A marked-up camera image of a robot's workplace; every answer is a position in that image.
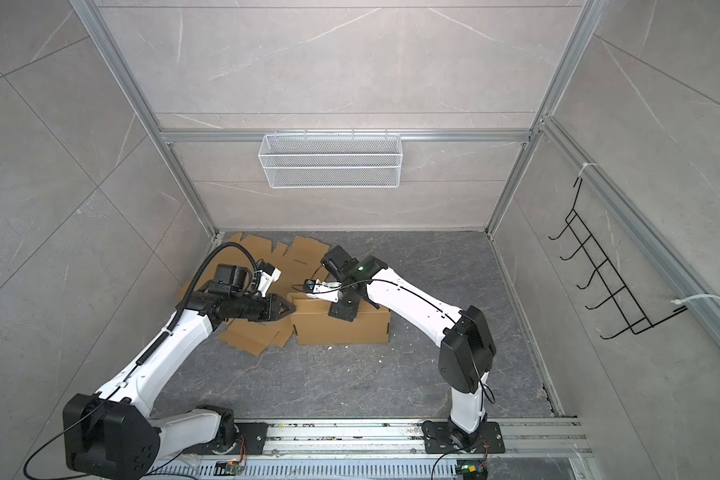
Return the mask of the brown cardboard box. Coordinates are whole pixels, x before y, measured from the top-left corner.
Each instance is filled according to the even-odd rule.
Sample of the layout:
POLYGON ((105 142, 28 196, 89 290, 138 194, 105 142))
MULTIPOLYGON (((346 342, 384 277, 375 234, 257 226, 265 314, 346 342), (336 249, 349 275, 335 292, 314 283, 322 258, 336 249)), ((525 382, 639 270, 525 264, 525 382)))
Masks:
POLYGON ((332 304, 304 293, 287 297, 295 311, 288 316, 300 345, 384 344, 389 341, 391 312, 361 300, 356 317, 345 321, 329 315, 332 304))

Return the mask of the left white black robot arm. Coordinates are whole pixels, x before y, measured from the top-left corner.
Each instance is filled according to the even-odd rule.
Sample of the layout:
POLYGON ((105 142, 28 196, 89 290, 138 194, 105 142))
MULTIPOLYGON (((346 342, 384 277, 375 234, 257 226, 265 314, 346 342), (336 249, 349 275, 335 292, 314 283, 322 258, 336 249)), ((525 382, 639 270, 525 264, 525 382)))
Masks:
POLYGON ((220 264, 214 277, 186 293, 157 336, 95 393, 77 394, 64 407, 66 465, 81 474, 139 479, 156 461, 201 445, 227 453, 239 445, 230 408, 201 405, 155 420, 159 393, 188 356, 227 319, 277 321, 294 308, 270 292, 281 272, 220 264))

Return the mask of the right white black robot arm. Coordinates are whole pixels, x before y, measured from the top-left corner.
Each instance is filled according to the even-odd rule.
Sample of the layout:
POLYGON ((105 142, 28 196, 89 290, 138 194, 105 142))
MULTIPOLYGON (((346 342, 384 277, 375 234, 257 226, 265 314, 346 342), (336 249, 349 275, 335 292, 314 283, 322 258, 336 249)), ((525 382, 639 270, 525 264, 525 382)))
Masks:
POLYGON ((360 261, 337 246, 322 259, 331 282, 309 280, 308 297, 329 301, 329 315, 352 321, 365 301, 385 307, 418 328, 439 348, 438 371, 451 387, 451 435, 471 442, 485 420, 485 382, 497 354, 483 312, 460 308, 427 294, 374 256, 360 261))

